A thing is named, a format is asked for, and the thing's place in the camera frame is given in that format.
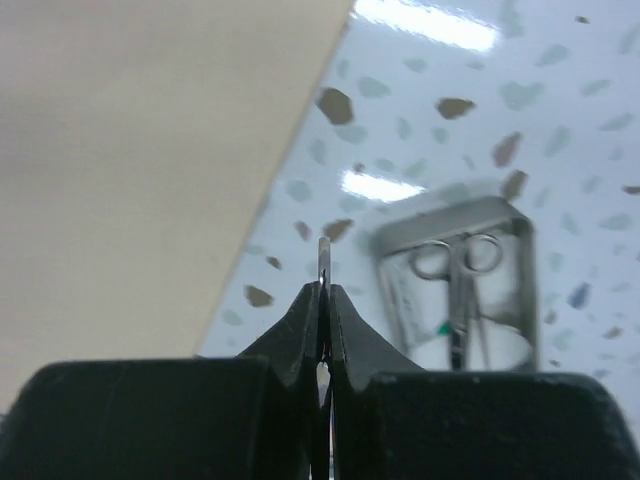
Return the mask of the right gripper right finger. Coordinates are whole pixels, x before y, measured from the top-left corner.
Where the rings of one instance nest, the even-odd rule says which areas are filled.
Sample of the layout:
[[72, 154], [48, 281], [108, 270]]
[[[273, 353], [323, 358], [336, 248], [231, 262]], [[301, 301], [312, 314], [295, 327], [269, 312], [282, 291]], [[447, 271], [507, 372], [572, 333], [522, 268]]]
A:
[[434, 372], [400, 354], [340, 286], [328, 307], [339, 479], [635, 479], [623, 415], [591, 377]]

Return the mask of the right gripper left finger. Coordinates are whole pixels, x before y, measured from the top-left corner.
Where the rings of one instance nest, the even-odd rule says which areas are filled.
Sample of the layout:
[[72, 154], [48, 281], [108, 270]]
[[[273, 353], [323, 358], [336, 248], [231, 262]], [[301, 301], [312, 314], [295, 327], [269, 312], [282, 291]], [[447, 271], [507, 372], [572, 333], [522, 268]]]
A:
[[5, 479], [319, 479], [323, 290], [230, 358], [47, 365], [1, 426]]

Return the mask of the steel forceps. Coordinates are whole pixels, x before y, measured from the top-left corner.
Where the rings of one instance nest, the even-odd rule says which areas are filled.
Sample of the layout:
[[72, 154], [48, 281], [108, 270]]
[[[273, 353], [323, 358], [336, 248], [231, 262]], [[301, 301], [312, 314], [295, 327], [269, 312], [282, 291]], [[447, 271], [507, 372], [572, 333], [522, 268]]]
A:
[[314, 479], [331, 478], [331, 374], [330, 374], [330, 320], [329, 300], [331, 285], [331, 241], [321, 237], [318, 242], [318, 343], [319, 362], [316, 380], [319, 399], [318, 460]]

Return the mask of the green white suture packet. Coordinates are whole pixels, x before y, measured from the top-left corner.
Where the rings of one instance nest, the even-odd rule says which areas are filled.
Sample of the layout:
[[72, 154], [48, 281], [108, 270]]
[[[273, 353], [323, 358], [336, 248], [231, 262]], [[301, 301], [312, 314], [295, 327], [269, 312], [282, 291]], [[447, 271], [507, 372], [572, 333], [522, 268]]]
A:
[[448, 321], [443, 322], [436, 329], [437, 336], [448, 336], [451, 333], [451, 325]]

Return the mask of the metal instrument tray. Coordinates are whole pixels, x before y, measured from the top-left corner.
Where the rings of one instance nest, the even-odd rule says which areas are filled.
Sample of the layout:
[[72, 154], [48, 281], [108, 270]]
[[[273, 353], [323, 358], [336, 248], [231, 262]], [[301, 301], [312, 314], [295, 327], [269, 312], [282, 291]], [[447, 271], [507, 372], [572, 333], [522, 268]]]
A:
[[371, 252], [397, 348], [435, 371], [535, 371], [534, 228], [484, 196], [379, 227]]

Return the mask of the steel scissors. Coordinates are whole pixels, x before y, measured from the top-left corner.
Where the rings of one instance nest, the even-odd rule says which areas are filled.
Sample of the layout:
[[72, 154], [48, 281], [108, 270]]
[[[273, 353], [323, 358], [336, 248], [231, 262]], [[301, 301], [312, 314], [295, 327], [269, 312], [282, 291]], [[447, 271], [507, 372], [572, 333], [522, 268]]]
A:
[[[493, 257], [484, 266], [475, 266], [473, 248], [475, 243], [486, 243], [493, 249]], [[424, 270], [422, 258], [430, 256], [435, 249], [443, 250], [446, 262], [436, 271]], [[449, 364], [453, 371], [464, 371], [471, 353], [472, 325], [476, 324], [480, 353], [485, 367], [490, 366], [489, 348], [485, 322], [481, 313], [476, 278], [493, 272], [502, 262], [501, 241], [487, 233], [463, 233], [449, 240], [432, 239], [414, 249], [408, 258], [412, 273], [425, 281], [446, 281], [449, 334]]]

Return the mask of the beige cloth mat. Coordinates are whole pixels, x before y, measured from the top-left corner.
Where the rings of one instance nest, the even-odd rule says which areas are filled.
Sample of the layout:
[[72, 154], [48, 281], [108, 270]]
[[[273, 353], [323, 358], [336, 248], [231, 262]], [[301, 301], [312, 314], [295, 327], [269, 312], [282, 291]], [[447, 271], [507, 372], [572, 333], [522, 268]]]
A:
[[1, 406], [197, 348], [347, 1], [1, 5]]

